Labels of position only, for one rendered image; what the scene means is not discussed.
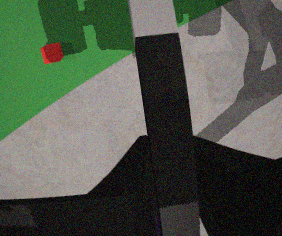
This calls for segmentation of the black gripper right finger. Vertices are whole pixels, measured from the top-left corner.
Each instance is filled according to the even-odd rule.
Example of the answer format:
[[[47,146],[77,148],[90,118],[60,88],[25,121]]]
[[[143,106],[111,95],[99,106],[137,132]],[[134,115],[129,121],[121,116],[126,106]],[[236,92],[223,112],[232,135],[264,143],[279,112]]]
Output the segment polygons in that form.
[[[282,158],[194,137],[198,210],[209,236],[282,236]]]

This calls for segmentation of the red cube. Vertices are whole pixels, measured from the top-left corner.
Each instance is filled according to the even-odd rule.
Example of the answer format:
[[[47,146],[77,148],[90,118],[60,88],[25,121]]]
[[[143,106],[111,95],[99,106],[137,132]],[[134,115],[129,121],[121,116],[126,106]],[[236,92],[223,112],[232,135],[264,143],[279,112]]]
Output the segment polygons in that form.
[[[52,43],[52,45],[45,45],[41,47],[41,54],[43,54],[43,59],[45,65],[51,62],[60,62],[62,58],[62,49],[60,46],[61,42]]]

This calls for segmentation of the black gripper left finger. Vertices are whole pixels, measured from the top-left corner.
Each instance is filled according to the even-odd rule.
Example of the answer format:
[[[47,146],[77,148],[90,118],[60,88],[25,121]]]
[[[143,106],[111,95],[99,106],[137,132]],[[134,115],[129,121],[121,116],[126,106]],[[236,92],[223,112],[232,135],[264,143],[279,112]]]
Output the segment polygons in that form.
[[[88,194],[0,199],[0,236],[157,236],[148,135]]]

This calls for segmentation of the green flat mat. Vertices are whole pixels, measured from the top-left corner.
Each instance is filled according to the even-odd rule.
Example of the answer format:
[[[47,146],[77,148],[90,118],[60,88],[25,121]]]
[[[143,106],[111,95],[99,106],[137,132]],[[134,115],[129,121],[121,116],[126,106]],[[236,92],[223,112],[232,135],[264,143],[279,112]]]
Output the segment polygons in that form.
[[[177,28],[233,0],[172,0]],[[134,53],[128,0],[0,0],[0,141]],[[41,47],[61,42],[60,62]]]

